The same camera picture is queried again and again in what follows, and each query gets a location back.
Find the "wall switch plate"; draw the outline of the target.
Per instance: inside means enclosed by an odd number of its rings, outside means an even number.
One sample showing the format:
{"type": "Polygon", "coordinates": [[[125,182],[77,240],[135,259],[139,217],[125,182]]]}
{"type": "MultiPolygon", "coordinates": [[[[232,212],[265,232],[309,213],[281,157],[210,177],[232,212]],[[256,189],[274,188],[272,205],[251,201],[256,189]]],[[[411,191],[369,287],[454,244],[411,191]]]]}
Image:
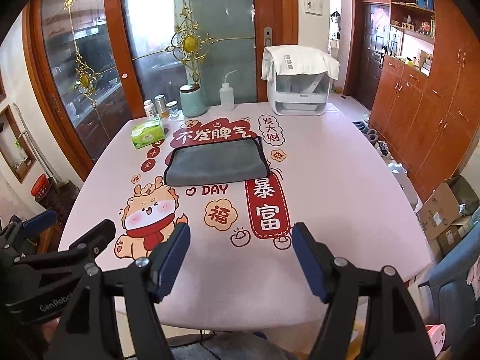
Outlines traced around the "wall switch plate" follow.
{"type": "Polygon", "coordinates": [[[304,0],[304,13],[314,16],[323,16],[324,0],[304,0]]]}

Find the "glass sliding door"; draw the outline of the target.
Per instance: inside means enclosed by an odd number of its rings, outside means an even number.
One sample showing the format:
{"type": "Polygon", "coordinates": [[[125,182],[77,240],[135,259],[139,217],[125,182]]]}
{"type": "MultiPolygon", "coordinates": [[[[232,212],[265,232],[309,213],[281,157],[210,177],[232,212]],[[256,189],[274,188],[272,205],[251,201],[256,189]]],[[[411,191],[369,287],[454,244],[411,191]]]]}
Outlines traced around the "glass sliding door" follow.
{"type": "Polygon", "coordinates": [[[298,39],[298,0],[30,0],[22,13],[28,75],[55,141],[85,180],[145,100],[200,86],[219,103],[265,102],[264,48],[298,39]]]}

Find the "white squeeze wash bottle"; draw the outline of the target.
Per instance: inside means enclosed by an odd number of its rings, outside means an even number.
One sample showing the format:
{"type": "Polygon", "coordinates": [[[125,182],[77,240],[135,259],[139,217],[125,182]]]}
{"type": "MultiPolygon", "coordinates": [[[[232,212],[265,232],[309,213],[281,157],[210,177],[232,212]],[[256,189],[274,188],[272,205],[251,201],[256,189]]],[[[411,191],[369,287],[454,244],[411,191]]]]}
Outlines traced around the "white squeeze wash bottle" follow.
{"type": "Polygon", "coordinates": [[[233,111],[235,108],[234,91],[229,83],[229,77],[235,72],[236,70],[233,70],[225,74],[224,81],[219,89],[220,105],[224,111],[233,111]]]}

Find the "purple and grey towel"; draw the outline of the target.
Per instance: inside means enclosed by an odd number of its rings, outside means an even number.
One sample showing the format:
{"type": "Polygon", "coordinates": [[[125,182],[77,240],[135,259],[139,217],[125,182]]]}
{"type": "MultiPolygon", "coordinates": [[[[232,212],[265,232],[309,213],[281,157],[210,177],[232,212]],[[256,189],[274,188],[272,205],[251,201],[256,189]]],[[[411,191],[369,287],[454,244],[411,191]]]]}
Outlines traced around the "purple and grey towel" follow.
{"type": "Polygon", "coordinates": [[[259,137],[213,142],[176,148],[163,174],[173,187],[219,185],[269,175],[259,137]]]}

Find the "green tissue pack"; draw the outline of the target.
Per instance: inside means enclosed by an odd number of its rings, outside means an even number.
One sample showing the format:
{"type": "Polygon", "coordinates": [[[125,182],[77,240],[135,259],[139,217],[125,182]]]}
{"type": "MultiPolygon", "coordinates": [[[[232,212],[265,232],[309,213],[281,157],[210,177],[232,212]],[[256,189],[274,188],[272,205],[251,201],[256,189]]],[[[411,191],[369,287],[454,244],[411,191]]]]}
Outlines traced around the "green tissue pack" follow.
{"type": "Polygon", "coordinates": [[[162,120],[159,117],[154,117],[134,126],[130,134],[130,139],[136,150],[156,143],[157,141],[162,141],[165,139],[162,120]]]}

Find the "dark wooden entrance door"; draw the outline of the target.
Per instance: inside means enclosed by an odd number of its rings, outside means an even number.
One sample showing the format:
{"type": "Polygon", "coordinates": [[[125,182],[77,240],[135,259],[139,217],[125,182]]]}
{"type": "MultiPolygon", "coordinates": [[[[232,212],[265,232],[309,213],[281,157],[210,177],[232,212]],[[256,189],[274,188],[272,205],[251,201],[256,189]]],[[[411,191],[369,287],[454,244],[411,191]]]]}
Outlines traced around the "dark wooden entrance door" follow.
{"type": "Polygon", "coordinates": [[[344,93],[371,110],[390,31],[390,0],[352,0],[352,33],[344,93]]]}

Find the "cardboard box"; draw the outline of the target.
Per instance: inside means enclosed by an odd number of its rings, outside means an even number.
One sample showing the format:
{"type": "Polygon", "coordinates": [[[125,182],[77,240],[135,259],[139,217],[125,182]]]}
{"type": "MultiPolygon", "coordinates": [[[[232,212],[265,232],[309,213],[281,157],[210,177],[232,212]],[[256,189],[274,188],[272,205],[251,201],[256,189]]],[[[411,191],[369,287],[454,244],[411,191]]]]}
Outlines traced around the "cardboard box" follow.
{"type": "Polygon", "coordinates": [[[460,217],[460,204],[446,182],[432,193],[417,216],[429,242],[440,236],[460,217]]]}
{"type": "Polygon", "coordinates": [[[450,253],[473,228],[471,219],[472,216],[457,219],[437,237],[437,243],[443,257],[450,253]]]}

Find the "white cloth cover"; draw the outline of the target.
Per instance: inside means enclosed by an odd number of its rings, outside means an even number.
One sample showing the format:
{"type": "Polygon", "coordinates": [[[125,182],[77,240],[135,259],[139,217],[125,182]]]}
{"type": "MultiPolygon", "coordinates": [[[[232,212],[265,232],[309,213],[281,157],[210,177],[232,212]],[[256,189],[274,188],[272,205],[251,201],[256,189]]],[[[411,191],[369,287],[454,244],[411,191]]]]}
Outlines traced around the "white cloth cover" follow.
{"type": "Polygon", "coordinates": [[[282,45],[264,48],[262,80],[277,76],[319,75],[338,80],[339,62],[326,52],[308,46],[282,45]]]}

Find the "blue chair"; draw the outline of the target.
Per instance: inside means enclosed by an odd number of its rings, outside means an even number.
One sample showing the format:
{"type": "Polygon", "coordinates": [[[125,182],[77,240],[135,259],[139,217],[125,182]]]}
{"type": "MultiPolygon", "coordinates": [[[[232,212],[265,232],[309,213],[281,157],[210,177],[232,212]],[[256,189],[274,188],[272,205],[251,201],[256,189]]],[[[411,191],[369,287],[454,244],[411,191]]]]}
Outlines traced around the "blue chair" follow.
{"type": "Polygon", "coordinates": [[[479,314],[478,300],[467,283],[470,268],[479,257],[479,225],[434,266],[420,285],[429,306],[425,322],[446,327],[445,345],[453,351],[479,314]]]}

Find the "printed pink tablecloth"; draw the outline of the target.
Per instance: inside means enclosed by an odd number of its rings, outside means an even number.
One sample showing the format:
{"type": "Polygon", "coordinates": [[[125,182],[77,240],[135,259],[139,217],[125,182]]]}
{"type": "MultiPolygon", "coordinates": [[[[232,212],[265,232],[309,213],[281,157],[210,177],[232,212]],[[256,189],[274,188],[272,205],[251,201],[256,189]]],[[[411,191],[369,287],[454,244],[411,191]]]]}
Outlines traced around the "printed pink tablecloth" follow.
{"type": "Polygon", "coordinates": [[[290,230],[312,236],[355,266],[391,265],[409,280],[431,263],[416,215],[399,183],[354,124],[334,107],[318,116],[279,116],[266,103],[212,107],[196,119],[165,122],[163,141],[135,149],[128,122],[94,165],[68,217],[67,248],[110,219],[113,241],[97,264],[126,267],[165,242],[179,223],[191,241],[160,321],[215,331],[286,327],[320,319],[292,248],[290,230]],[[267,177],[171,187],[171,153],[259,138],[267,177]]]}

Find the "pink plastic stool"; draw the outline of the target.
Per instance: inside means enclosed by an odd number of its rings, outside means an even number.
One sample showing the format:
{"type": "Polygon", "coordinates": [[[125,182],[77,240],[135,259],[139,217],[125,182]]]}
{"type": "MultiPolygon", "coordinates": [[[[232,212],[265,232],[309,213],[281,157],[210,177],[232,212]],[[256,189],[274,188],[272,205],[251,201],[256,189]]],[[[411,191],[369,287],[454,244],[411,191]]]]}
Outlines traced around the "pink plastic stool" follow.
{"type": "Polygon", "coordinates": [[[430,338],[433,353],[437,357],[443,350],[446,339],[446,327],[444,324],[426,325],[425,329],[430,338]]]}

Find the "white desktop appliance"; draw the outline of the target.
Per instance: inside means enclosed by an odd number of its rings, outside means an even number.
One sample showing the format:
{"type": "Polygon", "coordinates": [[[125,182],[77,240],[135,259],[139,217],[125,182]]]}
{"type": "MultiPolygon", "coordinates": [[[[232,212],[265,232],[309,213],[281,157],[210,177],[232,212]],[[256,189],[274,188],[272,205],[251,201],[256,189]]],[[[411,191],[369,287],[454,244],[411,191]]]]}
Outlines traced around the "white desktop appliance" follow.
{"type": "Polygon", "coordinates": [[[318,75],[278,76],[267,81],[268,103],[279,116],[319,116],[325,110],[333,80],[318,75]]]}

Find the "small glass jar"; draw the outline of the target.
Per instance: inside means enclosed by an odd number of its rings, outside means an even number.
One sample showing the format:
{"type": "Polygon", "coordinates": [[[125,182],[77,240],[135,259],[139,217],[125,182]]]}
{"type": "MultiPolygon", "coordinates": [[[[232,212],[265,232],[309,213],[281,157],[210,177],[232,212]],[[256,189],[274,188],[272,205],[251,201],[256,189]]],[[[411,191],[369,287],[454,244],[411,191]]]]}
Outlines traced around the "small glass jar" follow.
{"type": "Polygon", "coordinates": [[[176,118],[177,116],[179,116],[180,110],[178,101],[172,100],[170,102],[167,102],[166,107],[170,118],[176,118]]]}

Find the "wooden cabinet unit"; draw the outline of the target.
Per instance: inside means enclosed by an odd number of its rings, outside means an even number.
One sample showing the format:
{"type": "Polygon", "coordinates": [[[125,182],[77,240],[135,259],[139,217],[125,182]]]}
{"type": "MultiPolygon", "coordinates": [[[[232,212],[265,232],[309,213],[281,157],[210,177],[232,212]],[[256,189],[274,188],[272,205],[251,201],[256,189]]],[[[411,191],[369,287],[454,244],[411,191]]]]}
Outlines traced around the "wooden cabinet unit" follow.
{"type": "Polygon", "coordinates": [[[425,201],[479,142],[479,40],[452,0],[390,0],[391,28],[431,39],[415,66],[387,55],[369,123],[425,201]]]}

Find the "white pill bottle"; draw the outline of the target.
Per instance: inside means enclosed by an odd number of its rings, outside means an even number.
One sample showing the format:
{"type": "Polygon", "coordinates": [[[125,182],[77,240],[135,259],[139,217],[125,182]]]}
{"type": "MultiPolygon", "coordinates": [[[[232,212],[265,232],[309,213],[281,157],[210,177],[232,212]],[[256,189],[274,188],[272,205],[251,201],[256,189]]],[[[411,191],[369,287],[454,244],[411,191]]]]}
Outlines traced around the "white pill bottle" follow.
{"type": "Polygon", "coordinates": [[[154,118],[157,118],[158,117],[158,113],[156,111],[156,107],[154,105],[154,102],[152,102],[151,99],[147,99],[145,100],[145,102],[143,103],[144,105],[144,110],[145,110],[145,115],[149,118],[149,119],[154,119],[154,118]]]}

